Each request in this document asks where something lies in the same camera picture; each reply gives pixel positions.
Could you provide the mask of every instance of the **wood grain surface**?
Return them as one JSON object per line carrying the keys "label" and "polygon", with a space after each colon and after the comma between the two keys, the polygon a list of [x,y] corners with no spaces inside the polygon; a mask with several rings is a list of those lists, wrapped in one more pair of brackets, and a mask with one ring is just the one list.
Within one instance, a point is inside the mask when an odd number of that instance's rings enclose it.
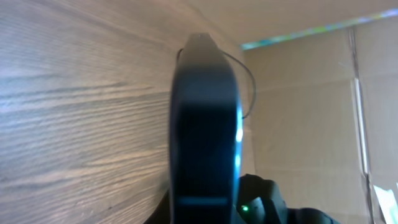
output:
{"label": "wood grain surface", "polygon": [[170,82],[192,32],[240,57],[185,1],[0,0],[0,223],[142,223],[168,187]]}

